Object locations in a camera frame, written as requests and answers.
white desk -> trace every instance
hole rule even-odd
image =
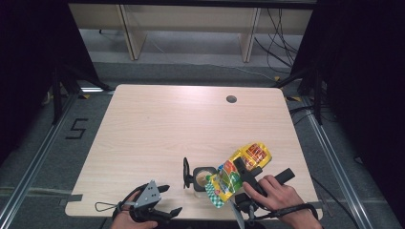
[[[227,102],[229,95],[237,101]],[[113,210],[97,212],[96,202],[118,203],[154,179],[170,185],[156,209],[182,207],[176,219],[235,219],[228,204],[216,209],[205,196],[196,198],[192,187],[183,189],[182,160],[187,157],[191,172],[218,167],[253,141],[264,142],[273,155],[258,178],[291,168],[296,177],[287,184],[304,201],[318,201],[280,90],[120,85],[73,190],[82,200],[69,202],[66,213],[109,217]]]

yellow snack bag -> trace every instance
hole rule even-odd
[[[209,178],[205,190],[212,203],[220,208],[241,187],[242,180],[233,161],[240,157],[248,171],[257,166],[264,168],[271,161],[271,153],[262,142],[254,142],[239,148],[224,164],[220,165],[217,174]]]

person's right hand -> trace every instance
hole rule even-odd
[[[295,189],[288,185],[281,185],[274,176],[267,175],[259,180],[260,186],[267,193],[267,197],[256,192],[248,183],[244,182],[245,192],[267,209],[276,211],[279,209],[296,206],[304,203]],[[319,221],[308,209],[286,214],[279,218],[282,222],[293,228],[322,228]]]

wrist strap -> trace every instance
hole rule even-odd
[[[261,217],[256,217],[255,219],[280,218],[282,216],[285,216],[286,214],[296,212],[296,211],[300,211],[300,210],[303,210],[303,209],[310,209],[313,216],[316,218],[316,220],[318,220],[318,213],[316,212],[315,207],[312,206],[309,203],[303,203],[303,204],[300,204],[300,205],[296,205],[296,206],[292,206],[292,207],[272,211],[267,215],[264,215],[264,216],[261,216]]]

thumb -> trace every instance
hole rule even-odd
[[[145,221],[139,224],[138,229],[152,229],[158,226],[156,221]]]

